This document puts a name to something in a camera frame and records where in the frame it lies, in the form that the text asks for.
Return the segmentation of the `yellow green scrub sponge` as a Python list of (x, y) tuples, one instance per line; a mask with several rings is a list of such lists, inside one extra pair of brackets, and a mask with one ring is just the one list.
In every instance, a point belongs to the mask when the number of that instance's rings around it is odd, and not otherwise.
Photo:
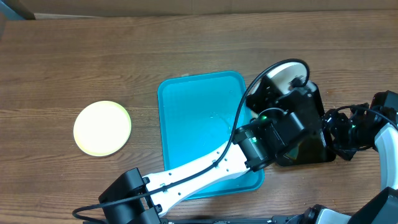
[(284, 157), (293, 160), (293, 161), (304, 161), (312, 156), (313, 150), (313, 141), (312, 140), (303, 140), (296, 146), (287, 152)]

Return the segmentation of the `white plate with blue rim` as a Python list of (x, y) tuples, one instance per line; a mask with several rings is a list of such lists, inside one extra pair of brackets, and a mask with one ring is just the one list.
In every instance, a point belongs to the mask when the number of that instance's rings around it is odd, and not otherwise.
[(296, 76), (304, 76), (305, 82), (309, 79), (310, 69), (306, 62), (296, 58), (283, 60), (277, 62), (259, 74), (254, 80), (254, 86), (250, 92), (255, 90), (255, 87), (261, 82), (263, 77), (270, 78), (276, 87), (282, 92), (282, 95), (288, 93), (289, 78)]

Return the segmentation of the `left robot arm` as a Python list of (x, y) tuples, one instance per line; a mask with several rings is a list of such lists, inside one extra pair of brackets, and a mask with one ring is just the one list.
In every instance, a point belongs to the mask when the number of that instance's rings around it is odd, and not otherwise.
[(318, 87), (311, 81), (264, 77), (250, 85), (241, 106), (257, 114), (249, 124), (233, 126), (219, 148), (180, 167), (141, 176), (134, 168), (119, 176), (100, 196), (105, 223), (160, 223), (172, 207), (218, 182), (261, 171), (308, 143), (323, 152)]

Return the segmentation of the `yellow-green rimmed plate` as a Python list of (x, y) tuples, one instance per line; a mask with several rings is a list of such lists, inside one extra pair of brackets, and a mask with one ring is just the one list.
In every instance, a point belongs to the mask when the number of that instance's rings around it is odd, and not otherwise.
[(73, 137), (84, 153), (104, 157), (120, 150), (131, 130), (131, 118), (123, 106), (113, 101), (97, 101), (77, 116)]

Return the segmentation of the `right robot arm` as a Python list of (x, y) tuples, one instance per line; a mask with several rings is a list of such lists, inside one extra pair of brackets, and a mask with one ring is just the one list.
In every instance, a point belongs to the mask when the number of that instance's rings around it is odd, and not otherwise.
[(379, 154), (381, 192), (354, 215), (318, 207), (307, 223), (397, 223), (397, 110), (386, 106), (349, 105), (333, 110), (326, 129), (336, 131), (337, 148), (356, 152), (373, 148)]

